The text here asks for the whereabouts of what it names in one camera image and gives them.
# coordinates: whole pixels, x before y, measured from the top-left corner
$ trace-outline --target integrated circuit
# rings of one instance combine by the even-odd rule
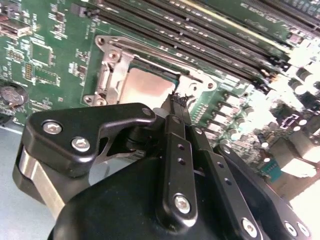
[[[51,64],[52,51],[49,47],[38,45],[33,43],[31,45],[32,49],[32,60],[49,66]]]

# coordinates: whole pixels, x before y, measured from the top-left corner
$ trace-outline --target silver screw head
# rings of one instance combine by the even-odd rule
[[[177,195],[174,197],[174,204],[176,208],[183,214],[187,214],[190,212],[190,203],[189,201],[182,195]]]
[[[87,139],[81,136],[75,137],[71,142],[72,147],[79,152],[86,152],[90,149],[90,143]]]
[[[61,125],[53,121],[46,122],[45,124],[43,124],[42,128],[47,134],[52,135],[56,135],[62,132]]]
[[[255,225],[245,217],[242,219],[242,226],[251,237],[256,238],[258,236],[258,231]]]
[[[116,50],[111,50],[111,51],[109,52],[109,58],[110,58],[112,61],[116,62],[116,61],[118,61],[118,60],[120,59],[120,53],[117,52]]]
[[[222,146],[222,150],[226,153],[226,154],[230,154],[230,150],[229,148],[227,148],[226,146]]]
[[[300,222],[297,223],[299,229],[301,230],[301,232],[306,236],[306,237],[310,237],[310,232],[308,231],[308,229],[302,225]]]
[[[202,131],[200,128],[196,127],[194,130],[196,131],[197,134],[202,134]]]
[[[292,236],[294,237],[298,236],[296,229],[289,222],[287,221],[285,222],[285,227]]]

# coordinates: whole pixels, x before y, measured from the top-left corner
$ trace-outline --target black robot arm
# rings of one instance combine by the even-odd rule
[[[185,105],[170,95],[164,117],[140,103],[33,114],[13,178],[56,218],[49,239],[312,239],[232,149],[211,148]],[[136,154],[90,186],[94,164]]]

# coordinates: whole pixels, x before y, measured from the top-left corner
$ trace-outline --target capacitor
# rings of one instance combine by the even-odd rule
[[[294,91],[295,94],[297,95],[302,95],[307,92],[307,88],[297,79],[292,78],[289,82],[288,85],[292,90]]]
[[[306,92],[305,94],[298,97],[302,105],[313,112],[320,111],[320,102],[317,97],[312,95],[310,92]]]
[[[275,138],[276,138],[275,134],[270,133],[268,136],[266,136],[265,140],[270,144]]]
[[[21,106],[29,100],[27,91],[15,83],[0,87],[0,97],[12,108]]]
[[[235,122],[240,129],[245,129],[247,126],[247,120],[244,117],[238,118]]]
[[[265,149],[269,147],[269,143],[266,141],[266,138],[263,133],[259,133],[256,137],[258,138],[262,148]]]
[[[299,70],[296,72],[296,75],[298,78],[300,78],[302,81],[304,81],[306,84],[314,84],[318,81],[316,76],[314,76],[311,72],[309,72],[304,67],[299,68]]]
[[[229,134],[229,137],[232,141],[237,141],[240,139],[241,137],[241,134],[238,132],[237,129],[235,128],[231,128],[228,130],[228,134]]]
[[[224,145],[229,145],[229,140],[228,139],[221,139],[220,141],[219,141],[219,144],[224,144]]]
[[[247,107],[244,109],[244,113],[246,114],[246,117],[251,119],[252,116],[254,115],[255,113],[255,109],[251,106]]]
[[[263,162],[268,163],[273,156],[265,149],[260,149],[260,157]]]

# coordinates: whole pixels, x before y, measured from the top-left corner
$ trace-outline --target motherboard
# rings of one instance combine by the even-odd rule
[[[319,24],[318,0],[0,0],[0,123],[175,92],[213,147],[312,177]]]

